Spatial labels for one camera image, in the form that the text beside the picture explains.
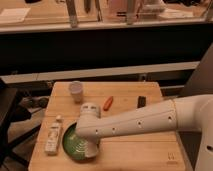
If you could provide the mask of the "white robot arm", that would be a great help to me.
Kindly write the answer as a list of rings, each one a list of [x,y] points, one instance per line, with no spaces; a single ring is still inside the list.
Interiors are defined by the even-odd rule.
[[[85,103],[76,126],[76,134],[89,142],[173,130],[201,133],[195,171],[213,171],[213,94],[165,100],[103,118]]]

